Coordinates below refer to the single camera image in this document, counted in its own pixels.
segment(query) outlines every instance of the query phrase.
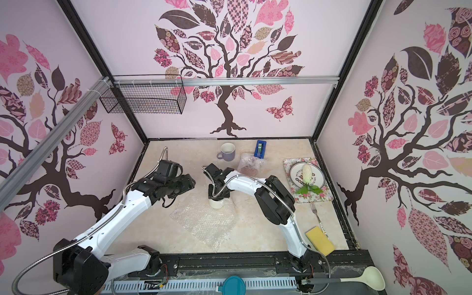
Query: teal lid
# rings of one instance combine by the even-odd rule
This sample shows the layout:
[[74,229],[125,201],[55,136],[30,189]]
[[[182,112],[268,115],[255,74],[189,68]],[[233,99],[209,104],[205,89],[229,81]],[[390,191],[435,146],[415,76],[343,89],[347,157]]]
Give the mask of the teal lid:
[[223,286],[218,287],[218,291],[223,295],[245,295],[246,286],[240,277],[231,276],[225,280]]

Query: purple mug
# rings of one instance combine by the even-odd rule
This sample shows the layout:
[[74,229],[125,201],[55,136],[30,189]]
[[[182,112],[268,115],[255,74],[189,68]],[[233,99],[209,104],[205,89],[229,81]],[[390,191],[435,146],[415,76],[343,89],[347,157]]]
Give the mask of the purple mug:
[[221,152],[216,155],[216,157],[220,160],[225,160],[230,162],[234,160],[236,155],[236,147],[232,143],[225,143],[221,146]]

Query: floral tray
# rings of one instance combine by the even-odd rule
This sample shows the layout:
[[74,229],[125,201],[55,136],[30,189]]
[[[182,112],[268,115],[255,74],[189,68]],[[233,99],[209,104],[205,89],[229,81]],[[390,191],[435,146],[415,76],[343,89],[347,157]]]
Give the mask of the floral tray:
[[290,185],[290,191],[294,196],[295,202],[308,203],[332,201],[333,194],[331,193],[331,190],[329,189],[328,184],[326,183],[323,187],[321,187],[321,190],[323,191],[321,194],[315,194],[313,192],[308,192],[308,194],[295,194],[295,192],[298,191],[299,188],[293,183],[292,179],[290,179],[290,168],[296,163],[300,162],[309,162],[317,166],[318,168],[320,167],[316,158],[295,158],[283,160],[285,175],[287,176],[288,184]]

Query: marble table surface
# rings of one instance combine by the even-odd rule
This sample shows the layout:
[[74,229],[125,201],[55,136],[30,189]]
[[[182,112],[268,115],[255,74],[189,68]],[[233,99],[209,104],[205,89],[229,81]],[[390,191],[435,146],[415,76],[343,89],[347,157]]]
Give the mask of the marble table surface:
[[[231,162],[216,158],[220,146],[231,142],[236,146],[236,157]],[[122,253],[146,244],[161,253],[209,253],[214,250],[198,240],[190,232],[170,217],[179,205],[191,197],[208,198],[209,179],[203,174],[201,166],[215,164],[218,168],[237,169],[240,154],[254,153],[256,140],[176,140],[152,141],[136,174],[136,179],[145,176],[157,163],[164,146],[169,148],[169,160],[182,165],[184,174],[190,174],[196,181],[195,188],[177,197],[169,208],[155,203],[150,209],[137,217],[113,242],[107,253]],[[287,177],[282,165],[283,159],[313,157],[308,139],[267,140],[264,159],[267,164],[257,177],[277,176],[288,187]],[[222,242],[218,252],[269,252],[286,251],[287,245],[281,230],[263,215],[254,196],[242,192],[231,192],[238,221]],[[347,250],[341,226],[331,202],[316,202],[316,209],[330,241],[337,250]],[[301,232],[305,233],[318,226],[316,216],[309,203],[295,203],[295,216]]]

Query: butterfly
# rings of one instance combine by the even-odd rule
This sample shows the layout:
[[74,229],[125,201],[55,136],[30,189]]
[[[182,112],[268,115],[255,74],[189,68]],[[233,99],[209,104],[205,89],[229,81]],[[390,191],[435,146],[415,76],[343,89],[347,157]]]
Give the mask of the butterfly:
[[291,107],[291,105],[292,97],[290,96],[284,101],[281,108],[268,108],[266,109],[266,111],[268,111],[270,114],[274,114],[274,118],[280,121],[280,119],[284,117],[284,113],[286,115],[293,115],[293,108]]
[[126,139],[125,133],[123,131],[120,131],[118,127],[115,126],[115,124],[111,123],[111,131],[113,133],[113,136],[115,137],[115,142],[111,145],[109,154],[114,154],[116,152],[123,152],[125,150],[125,144],[122,143]]

